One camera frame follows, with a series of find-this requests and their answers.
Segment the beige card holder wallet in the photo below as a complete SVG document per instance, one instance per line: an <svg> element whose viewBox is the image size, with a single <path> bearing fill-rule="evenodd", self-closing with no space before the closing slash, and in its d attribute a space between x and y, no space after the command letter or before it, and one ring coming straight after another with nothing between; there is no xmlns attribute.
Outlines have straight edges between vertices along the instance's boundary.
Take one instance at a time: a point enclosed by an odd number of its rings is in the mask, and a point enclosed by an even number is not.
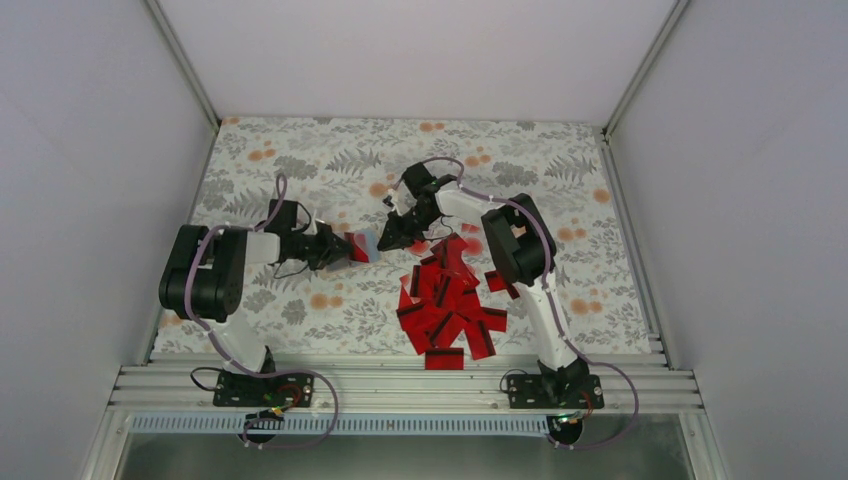
<svg viewBox="0 0 848 480"><path fill-rule="evenodd" d="M352 249L344 257L328 265L326 268L328 272L340 272L372 265L381 260L381 252L377 248L378 236L375 230L365 229L345 232L343 237Z"/></svg>

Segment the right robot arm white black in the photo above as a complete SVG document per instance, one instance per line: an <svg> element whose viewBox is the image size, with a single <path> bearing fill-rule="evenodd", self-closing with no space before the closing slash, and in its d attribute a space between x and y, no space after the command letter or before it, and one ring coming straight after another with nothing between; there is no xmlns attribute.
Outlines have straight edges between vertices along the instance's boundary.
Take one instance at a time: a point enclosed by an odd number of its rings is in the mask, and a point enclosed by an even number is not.
<svg viewBox="0 0 848 480"><path fill-rule="evenodd" d="M534 201L526 194L501 198L475 192L462 175L435 177L424 162L407 168L399 182L414 204L398 211L396 188L382 201L389 208L378 241L380 251L397 250L421 240L432 223L456 217L482 228L496 272L516 288L538 340L538 365L544 399L565 407L580 397L589 380L588 361L572 343L558 298L556 245Z"/></svg>

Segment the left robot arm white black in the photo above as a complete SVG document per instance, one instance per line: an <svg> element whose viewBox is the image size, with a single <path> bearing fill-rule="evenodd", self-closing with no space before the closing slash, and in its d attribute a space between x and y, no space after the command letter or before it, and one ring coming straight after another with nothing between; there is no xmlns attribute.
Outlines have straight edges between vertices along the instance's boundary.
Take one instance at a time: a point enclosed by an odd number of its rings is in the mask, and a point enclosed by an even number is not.
<svg viewBox="0 0 848 480"><path fill-rule="evenodd" d="M279 380L270 348L236 316L247 267L294 260L318 271L355 252L347 237L324 222L311 218L298 226L300 209L299 202L277 197L267 218L253 227L181 226L158 287L161 306L202 329L224 370L241 375L239 392L255 405L276 396Z"/></svg>

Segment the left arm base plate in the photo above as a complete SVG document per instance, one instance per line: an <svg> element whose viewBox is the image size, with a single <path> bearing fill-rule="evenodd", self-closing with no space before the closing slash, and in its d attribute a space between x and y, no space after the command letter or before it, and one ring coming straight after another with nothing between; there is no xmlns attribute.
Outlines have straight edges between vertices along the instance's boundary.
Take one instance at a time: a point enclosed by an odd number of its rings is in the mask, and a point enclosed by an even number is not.
<svg viewBox="0 0 848 480"><path fill-rule="evenodd" d="M212 404L215 407L303 407L311 405L315 377L293 373L260 379L223 372L218 376Z"/></svg>

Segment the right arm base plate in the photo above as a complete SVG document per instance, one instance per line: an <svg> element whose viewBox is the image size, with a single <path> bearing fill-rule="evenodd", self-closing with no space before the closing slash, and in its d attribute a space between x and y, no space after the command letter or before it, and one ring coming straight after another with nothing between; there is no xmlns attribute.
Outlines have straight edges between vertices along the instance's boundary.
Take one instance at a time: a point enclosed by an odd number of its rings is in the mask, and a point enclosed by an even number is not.
<svg viewBox="0 0 848 480"><path fill-rule="evenodd" d="M541 374L513 373L505 377L507 399L511 409L603 409L605 399L600 379L588 375L567 386L554 386Z"/></svg>

